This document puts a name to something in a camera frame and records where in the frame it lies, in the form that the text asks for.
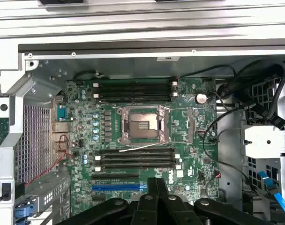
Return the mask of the white label sticker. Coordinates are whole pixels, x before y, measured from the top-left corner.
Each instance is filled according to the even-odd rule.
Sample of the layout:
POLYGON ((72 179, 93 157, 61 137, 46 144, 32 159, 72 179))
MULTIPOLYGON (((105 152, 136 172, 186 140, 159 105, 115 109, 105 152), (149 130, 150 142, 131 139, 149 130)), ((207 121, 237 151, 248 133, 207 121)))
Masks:
POLYGON ((165 57, 157 57, 157 61, 162 61, 162 62, 174 62, 178 61, 180 57, 178 56, 165 56, 165 57))

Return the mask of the blue card clip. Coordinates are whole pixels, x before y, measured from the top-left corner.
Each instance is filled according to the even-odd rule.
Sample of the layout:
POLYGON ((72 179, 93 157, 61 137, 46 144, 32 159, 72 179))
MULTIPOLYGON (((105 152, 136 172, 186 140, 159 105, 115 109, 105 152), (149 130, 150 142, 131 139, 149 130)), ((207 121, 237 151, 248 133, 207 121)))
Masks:
POLYGON ((24 204, 14 210, 15 225, 30 225, 28 217, 34 214, 34 204, 24 204))

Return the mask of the green motherboard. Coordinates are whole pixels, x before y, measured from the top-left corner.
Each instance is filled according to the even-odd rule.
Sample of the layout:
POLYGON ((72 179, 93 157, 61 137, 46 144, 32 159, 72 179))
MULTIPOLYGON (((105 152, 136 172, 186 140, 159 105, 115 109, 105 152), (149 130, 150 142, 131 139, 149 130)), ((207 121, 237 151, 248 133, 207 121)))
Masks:
POLYGON ((214 159, 218 155, 217 132, 210 130, 210 124, 216 119, 216 102, 213 96, 215 83, 212 80, 193 78, 155 78, 155 79, 94 79, 69 81, 64 89, 62 105, 68 107, 71 117, 71 130, 68 133, 69 158, 67 167, 71 173, 71 211, 73 215, 81 213, 102 202, 93 202, 93 195, 105 195, 106 200, 122 198, 133 201, 136 197, 147 193, 148 178, 163 178, 168 191, 179 195, 193 203, 201 197, 218 197, 218 183, 209 184, 208 181, 218 174, 218 166, 214 159), (177 92, 177 97, 171 97, 171 102, 131 102, 108 103, 93 98, 93 83, 165 83, 177 81, 178 86, 174 91, 118 91, 123 92, 177 92), (199 105, 195 102, 198 93, 206 94, 207 102, 199 105), (94 171, 100 165, 95 160, 98 150, 129 149, 140 146, 128 146, 120 143, 121 115, 118 109, 112 106, 125 107, 137 105, 161 105, 171 109, 192 108, 195 119, 195 133, 192 144, 174 143, 171 135, 171 113, 169 115, 169 143, 151 148, 175 148, 175 157, 137 157, 137 158, 103 158, 105 161, 133 161, 133 160, 176 160, 176 168, 126 168, 103 169, 94 171), (109 179, 95 180, 92 174, 98 173, 138 173, 138 179, 109 179), (136 191, 92 191, 95 184, 139 184, 136 191))

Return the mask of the blue expansion slot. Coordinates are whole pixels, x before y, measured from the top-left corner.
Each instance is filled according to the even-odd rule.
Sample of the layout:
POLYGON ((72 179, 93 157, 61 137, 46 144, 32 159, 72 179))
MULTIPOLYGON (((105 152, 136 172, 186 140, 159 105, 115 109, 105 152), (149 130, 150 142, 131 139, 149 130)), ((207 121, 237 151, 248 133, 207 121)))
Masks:
POLYGON ((95 184, 91 187, 92 191, 136 191, 139 189, 139 184, 95 184))

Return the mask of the silver disk bay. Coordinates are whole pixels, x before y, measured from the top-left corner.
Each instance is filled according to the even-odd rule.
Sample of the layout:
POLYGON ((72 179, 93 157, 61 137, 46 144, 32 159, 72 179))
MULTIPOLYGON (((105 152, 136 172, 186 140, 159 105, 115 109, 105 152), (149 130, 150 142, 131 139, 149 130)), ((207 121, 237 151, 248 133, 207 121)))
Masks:
POLYGON ((245 155, 255 159, 279 158, 285 153, 285 130, 274 126, 251 126, 243 131, 245 155))

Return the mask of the silver port block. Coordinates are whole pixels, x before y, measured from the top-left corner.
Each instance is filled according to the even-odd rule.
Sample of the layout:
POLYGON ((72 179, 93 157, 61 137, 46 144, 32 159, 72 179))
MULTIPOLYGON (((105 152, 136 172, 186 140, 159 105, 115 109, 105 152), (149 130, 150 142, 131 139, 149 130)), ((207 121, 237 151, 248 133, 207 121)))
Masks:
POLYGON ((54 133, 52 135, 52 147, 56 151, 65 151, 68 146, 68 136, 64 133, 54 133))
POLYGON ((54 122, 52 124, 53 133, 69 133, 71 130, 70 122, 54 122))

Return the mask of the silver coin battery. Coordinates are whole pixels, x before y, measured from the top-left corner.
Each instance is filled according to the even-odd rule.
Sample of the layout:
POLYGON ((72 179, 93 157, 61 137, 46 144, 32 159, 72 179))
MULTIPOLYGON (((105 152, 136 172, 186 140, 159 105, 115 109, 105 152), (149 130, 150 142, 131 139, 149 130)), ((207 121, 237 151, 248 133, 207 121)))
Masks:
POLYGON ((198 93, 195 96, 195 102, 199 105, 203 105, 207 102, 207 96, 206 94, 198 93))

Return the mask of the blue serial port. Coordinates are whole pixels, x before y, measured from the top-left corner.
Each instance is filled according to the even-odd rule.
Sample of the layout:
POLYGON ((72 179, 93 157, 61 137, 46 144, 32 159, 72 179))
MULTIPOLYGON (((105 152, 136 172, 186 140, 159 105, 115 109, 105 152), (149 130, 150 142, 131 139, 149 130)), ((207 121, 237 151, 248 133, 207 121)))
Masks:
POLYGON ((58 122, 71 121, 66 105, 57 105, 56 118, 58 122))

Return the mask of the open PC case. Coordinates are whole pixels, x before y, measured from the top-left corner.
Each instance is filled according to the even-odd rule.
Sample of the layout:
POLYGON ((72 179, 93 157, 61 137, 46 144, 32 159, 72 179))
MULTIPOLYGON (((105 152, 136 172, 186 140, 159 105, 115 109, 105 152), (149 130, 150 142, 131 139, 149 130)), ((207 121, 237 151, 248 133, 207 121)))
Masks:
POLYGON ((15 225, 14 210, 24 204, 34 204, 30 222, 49 213, 41 225, 75 216, 69 143, 65 151, 52 147, 52 124, 58 122, 67 82, 177 78, 220 64, 234 67, 236 75, 219 68, 185 77, 215 83, 217 117, 209 129, 217 132, 218 174, 208 183, 218 183, 218 197, 201 198, 285 225, 285 153, 248 157, 243 133, 251 126, 285 130, 285 39, 83 42, 78 37, 69 43, 0 39, 0 118, 9 119, 0 146, 0 225, 15 225), (165 56, 180 59, 157 61, 165 56))

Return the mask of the long black expansion slot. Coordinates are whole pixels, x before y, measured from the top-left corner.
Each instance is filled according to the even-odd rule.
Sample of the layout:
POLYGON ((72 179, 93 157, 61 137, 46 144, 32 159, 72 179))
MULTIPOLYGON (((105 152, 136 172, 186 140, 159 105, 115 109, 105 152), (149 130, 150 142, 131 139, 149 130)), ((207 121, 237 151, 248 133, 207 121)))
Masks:
POLYGON ((92 179, 109 180, 109 179, 138 179, 138 173, 98 173, 92 174, 92 179))

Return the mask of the CPU socket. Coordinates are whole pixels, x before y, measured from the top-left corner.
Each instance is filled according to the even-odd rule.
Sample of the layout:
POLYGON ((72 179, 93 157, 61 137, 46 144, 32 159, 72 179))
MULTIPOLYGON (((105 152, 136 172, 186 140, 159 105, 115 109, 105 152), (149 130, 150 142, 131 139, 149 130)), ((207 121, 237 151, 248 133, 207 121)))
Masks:
POLYGON ((170 109, 161 105, 125 106, 121 115, 121 138, 128 146, 163 144, 169 142, 170 109))

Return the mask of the black box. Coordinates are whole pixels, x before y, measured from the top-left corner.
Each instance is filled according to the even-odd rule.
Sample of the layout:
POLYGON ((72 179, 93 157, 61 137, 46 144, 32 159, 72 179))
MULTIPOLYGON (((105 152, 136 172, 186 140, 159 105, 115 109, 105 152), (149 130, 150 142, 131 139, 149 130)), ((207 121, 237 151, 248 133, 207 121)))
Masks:
POLYGON ((43 6, 69 6, 87 4, 88 0, 38 0, 43 6))

